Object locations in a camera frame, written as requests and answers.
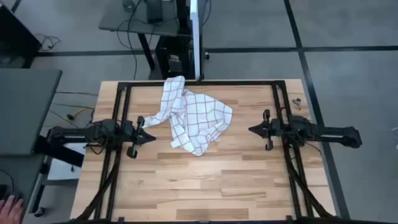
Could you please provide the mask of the large grey desk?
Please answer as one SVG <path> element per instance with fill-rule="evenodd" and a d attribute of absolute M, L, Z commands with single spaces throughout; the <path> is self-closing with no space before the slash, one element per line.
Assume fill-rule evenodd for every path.
<path fill-rule="evenodd" d="M 62 76 L 61 70 L 0 69 L 0 185 L 27 203 L 44 156 L 36 141 Z"/>

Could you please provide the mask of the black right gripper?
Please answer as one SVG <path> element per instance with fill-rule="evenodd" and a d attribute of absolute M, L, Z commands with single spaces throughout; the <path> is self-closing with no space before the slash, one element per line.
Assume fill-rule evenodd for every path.
<path fill-rule="evenodd" d="M 263 121 L 260 124 L 250 127 L 249 131 L 254 134 L 257 134 L 261 138 L 264 138 L 264 130 L 265 130 L 266 138 L 267 138 L 266 150 L 270 151 L 274 147 L 271 137 L 282 135 L 281 120 L 278 118 L 270 119 L 271 112 L 269 109 L 264 110 L 263 117 L 264 117 L 264 121 L 265 121 L 265 127 L 264 127 L 264 121 Z"/>

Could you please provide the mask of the white red-checked towel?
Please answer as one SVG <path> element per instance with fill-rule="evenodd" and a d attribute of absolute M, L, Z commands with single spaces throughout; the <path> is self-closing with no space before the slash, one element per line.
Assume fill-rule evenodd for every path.
<path fill-rule="evenodd" d="M 173 148 L 181 147 L 202 156 L 210 144 L 228 128 L 233 109 L 211 96 L 185 88 L 185 78 L 177 76 L 164 82 L 159 112 L 144 118 L 144 127 L 169 121 Z"/>

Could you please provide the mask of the black metal table frame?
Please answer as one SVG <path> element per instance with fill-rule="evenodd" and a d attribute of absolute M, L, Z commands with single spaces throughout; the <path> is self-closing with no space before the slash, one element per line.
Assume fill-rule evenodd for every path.
<path fill-rule="evenodd" d="M 265 109 L 276 117 L 269 85 L 210 85 L 187 89 L 209 95 L 233 109 L 230 126 L 204 155 L 197 157 L 170 145 L 168 121 L 147 128 L 156 141 L 139 148 L 136 159 L 126 156 L 124 144 L 116 185 L 112 221 L 258 221 L 295 216 L 282 141 L 272 137 L 274 148 L 265 150 L 265 139 L 248 131 L 262 122 Z M 160 86 L 132 87 L 127 119 L 152 116 L 159 111 Z M 300 149 L 307 184 L 329 213 L 336 215 L 327 172 L 317 143 Z M 100 184 L 105 155 L 86 153 L 70 218 L 88 206 Z"/>

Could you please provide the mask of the grey desk with black legs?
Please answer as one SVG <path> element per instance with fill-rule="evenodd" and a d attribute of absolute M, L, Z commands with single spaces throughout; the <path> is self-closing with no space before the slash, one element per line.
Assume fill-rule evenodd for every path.
<path fill-rule="evenodd" d="M 150 52 L 146 35 L 184 36 L 178 33 L 177 7 L 175 0 L 162 0 L 163 21 L 155 24 L 147 22 L 146 3 L 144 0 L 128 0 L 132 2 L 133 10 L 127 11 L 123 0 L 111 0 L 106 12 L 99 23 L 99 29 L 112 32 L 126 32 L 137 34 L 142 50 L 151 70 L 155 69 L 155 62 Z"/>

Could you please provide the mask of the black box on desk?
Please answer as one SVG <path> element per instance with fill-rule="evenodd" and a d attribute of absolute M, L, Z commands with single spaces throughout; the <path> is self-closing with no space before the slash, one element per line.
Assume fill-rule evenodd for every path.
<path fill-rule="evenodd" d="M 147 22 L 155 24 L 163 21 L 162 0 L 144 0 L 146 3 Z"/>

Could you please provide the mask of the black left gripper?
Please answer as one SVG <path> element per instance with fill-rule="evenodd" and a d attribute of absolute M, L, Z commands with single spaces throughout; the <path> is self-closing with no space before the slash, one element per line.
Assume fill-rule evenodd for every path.
<path fill-rule="evenodd" d="M 142 116 L 138 116 L 137 127 L 132 134 L 132 146 L 128 147 L 126 153 L 126 155 L 132 159 L 135 159 L 137 157 L 138 146 L 156 140 L 155 136 L 145 132 L 144 128 L 142 128 L 143 125 L 144 125 L 144 118 Z"/>

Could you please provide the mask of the black computer tower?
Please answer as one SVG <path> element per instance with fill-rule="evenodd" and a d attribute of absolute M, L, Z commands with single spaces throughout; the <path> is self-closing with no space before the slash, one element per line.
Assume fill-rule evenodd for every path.
<path fill-rule="evenodd" d="M 183 76 L 194 80 L 191 39 L 188 37 L 160 36 L 155 48 L 160 72 L 164 80 Z"/>

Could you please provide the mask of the white vertical post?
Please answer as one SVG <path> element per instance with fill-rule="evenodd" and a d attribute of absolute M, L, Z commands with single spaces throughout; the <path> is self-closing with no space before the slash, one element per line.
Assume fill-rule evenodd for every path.
<path fill-rule="evenodd" d="M 192 22 L 193 56 L 195 79 L 200 79 L 200 20 L 198 13 L 198 0 L 190 0 L 190 19 Z"/>

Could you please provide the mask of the black vertical column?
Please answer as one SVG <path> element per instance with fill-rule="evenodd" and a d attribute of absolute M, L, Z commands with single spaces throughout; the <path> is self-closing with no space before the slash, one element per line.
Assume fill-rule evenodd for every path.
<path fill-rule="evenodd" d="M 177 7 L 178 33 L 180 35 L 189 36 L 189 7 L 187 6 L 187 0 L 175 0 L 175 5 Z"/>

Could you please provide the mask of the dark cabinet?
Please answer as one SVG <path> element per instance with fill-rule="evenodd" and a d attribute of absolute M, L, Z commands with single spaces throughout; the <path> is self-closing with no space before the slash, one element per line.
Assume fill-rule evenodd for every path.
<path fill-rule="evenodd" d="M 0 0 L 0 68 L 30 68 L 41 43 Z"/>

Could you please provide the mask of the person's hand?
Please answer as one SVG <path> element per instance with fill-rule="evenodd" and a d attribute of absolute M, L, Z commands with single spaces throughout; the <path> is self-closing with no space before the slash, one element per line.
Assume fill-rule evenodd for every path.
<path fill-rule="evenodd" d="M 0 224 L 21 224 L 24 212 L 23 199 L 16 199 L 14 195 L 0 200 Z"/>

